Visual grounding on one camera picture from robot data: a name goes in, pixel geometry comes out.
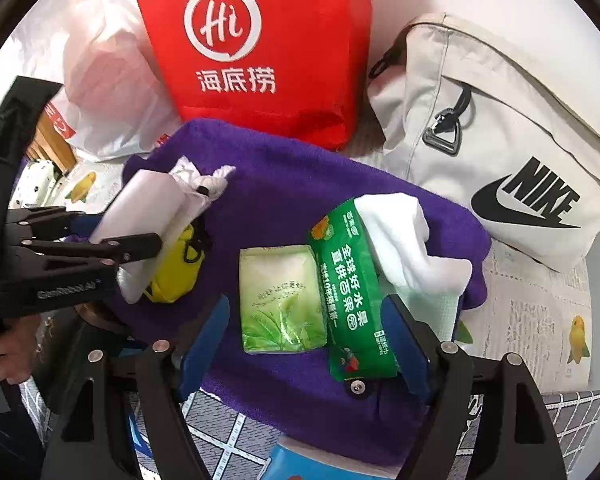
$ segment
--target haidilao logo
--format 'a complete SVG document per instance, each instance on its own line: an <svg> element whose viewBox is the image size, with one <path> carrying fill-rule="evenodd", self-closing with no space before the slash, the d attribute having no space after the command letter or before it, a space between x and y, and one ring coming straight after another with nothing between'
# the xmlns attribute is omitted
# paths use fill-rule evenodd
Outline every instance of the haidilao logo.
<svg viewBox="0 0 600 480"><path fill-rule="evenodd" d="M262 17L256 0L189 0L184 28L200 54L231 62L254 49L260 39Z"/></svg>

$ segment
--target white nike bag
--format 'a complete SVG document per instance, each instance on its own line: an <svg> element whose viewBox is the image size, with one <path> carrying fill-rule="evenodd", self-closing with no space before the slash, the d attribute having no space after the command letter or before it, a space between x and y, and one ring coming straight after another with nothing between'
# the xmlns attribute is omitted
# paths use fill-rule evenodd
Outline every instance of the white nike bag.
<svg viewBox="0 0 600 480"><path fill-rule="evenodd" d="M432 14L401 32L374 76L387 171L552 269L587 254L600 231L600 126L555 75L473 23Z"/></svg>

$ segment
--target purple towel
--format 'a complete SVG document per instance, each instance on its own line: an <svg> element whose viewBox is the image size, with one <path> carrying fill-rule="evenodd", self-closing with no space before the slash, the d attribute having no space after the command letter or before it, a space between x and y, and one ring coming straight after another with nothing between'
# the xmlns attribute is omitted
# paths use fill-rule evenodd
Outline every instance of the purple towel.
<svg viewBox="0 0 600 480"><path fill-rule="evenodd" d="M205 390L320 449L380 465L403 461L424 412L404 381L382 381L369 398L359 400L331 378L324 349L286 356L242 351L240 249L304 244L311 227L349 198L408 193L420 200L429 223L429 254L465 258L474 265L461 300L463 308L473 308L487 295L482 261L491 245L488 234L467 209L387 173L298 140L220 121L191 121L148 160L134 156L124 181L140 169L167 172L183 155L202 174L224 164L237 168L225 194L206 213L213 250L192 293L175 304L156 305L143 298L128 305L118 297L111 302L115 313L137 337L152 342L174 336L206 298L226 294L232 319L205 377Z"/></svg>

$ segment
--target red paper bag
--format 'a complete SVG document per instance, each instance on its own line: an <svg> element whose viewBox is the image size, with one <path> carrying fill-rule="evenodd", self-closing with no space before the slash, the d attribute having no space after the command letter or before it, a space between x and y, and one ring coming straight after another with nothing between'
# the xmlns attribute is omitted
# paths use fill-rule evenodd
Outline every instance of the red paper bag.
<svg viewBox="0 0 600 480"><path fill-rule="evenodd" d="M356 127L371 0L138 0L183 120L328 149Z"/></svg>

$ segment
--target blue gripper pad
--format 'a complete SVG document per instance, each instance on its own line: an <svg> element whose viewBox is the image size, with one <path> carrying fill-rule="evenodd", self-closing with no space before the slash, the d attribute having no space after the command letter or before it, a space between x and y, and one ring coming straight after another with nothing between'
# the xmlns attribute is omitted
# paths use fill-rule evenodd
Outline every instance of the blue gripper pad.
<svg viewBox="0 0 600 480"><path fill-rule="evenodd" d="M69 227L72 235L79 238L89 238L102 220L102 213L95 215L80 215L74 218Z"/></svg>
<svg viewBox="0 0 600 480"><path fill-rule="evenodd" d="M382 301L381 319L409 392L428 403L432 393L428 380L429 362L389 296Z"/></svg>
<svg viewBox="0 0 600 480"><path fill-rule="evenodd" d="M200 389L202 378L211 366L228 323L229 300L221 296L180 365L182 382L178 393L181 400L186 400Z"/></svg>

